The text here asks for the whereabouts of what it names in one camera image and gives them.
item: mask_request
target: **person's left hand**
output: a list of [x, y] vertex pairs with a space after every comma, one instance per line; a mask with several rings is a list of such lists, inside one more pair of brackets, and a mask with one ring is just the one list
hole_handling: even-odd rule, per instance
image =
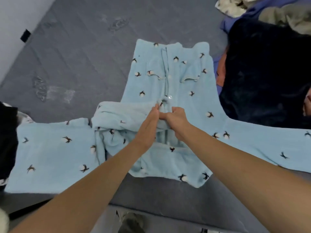
[[159, 105], [152, 107], [145, 121], [140, 126], [133, 143], [142, 148], [145, 153], [153, 144], [156, 136], [156, 127], [159, 120]]

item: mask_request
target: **person's left arm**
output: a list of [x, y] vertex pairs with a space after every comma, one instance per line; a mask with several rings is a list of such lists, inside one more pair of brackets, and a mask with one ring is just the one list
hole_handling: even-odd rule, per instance
[[90, 232], [132, 165], [153, 144], [158, 120], [156, 105], [124, 149], [45, 204], [11, 233]]

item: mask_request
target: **gray table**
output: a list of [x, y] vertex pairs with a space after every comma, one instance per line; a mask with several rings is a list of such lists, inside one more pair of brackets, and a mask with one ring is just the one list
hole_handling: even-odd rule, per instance
[[[91, 118], [101, 101], [120, 101], [138, 38], [227, 45], [216, 0], [56, 0], [0, 86], [0, 101], [36, 122]], [[4, 194], [8, 213], [50, 198]], [[127, 175], [111, 204], [220, 229], [267, 230], [214, 176], [199, 189], [164, 178]]]

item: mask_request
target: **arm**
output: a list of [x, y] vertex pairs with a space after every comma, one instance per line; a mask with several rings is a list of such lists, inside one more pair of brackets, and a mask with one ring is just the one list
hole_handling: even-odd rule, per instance
[[153, 144], [159, 119], [158, 109], [158, 105], [153, 107], [134, 140], [124, 149], [56, 196], [11, 232], [90, 232], [132, 165]]
[[271, 232], [311, 232], [311, 184], [191, 125], [184, 109], [160, 113], [216, 177]]

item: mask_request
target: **blue fleece garment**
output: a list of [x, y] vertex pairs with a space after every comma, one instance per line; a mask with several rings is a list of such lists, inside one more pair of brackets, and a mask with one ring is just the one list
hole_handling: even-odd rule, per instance
[[[193, 48], [138, 40], [121, 103], [102, 102], [93, 127], [115, 155], [131, 141], [155, 102], [161, 110], [185, 109], [191, 124], [220, 141], [285, 168], [311, 172], [311, 131], [274, 128], [232, 120], [223, 111], [216, 89], [209, 44]], [[158, 176], [200, 187], [212, 172], [165, 124], [158, 124], [156, 142], [135, 163], [130, 174]]]
[[57, 194], [98, 167], [104, 162], [103, 143], [96, 145], [88, 123], [80, 118], [18, 126], [16, 162], [5, 191]]

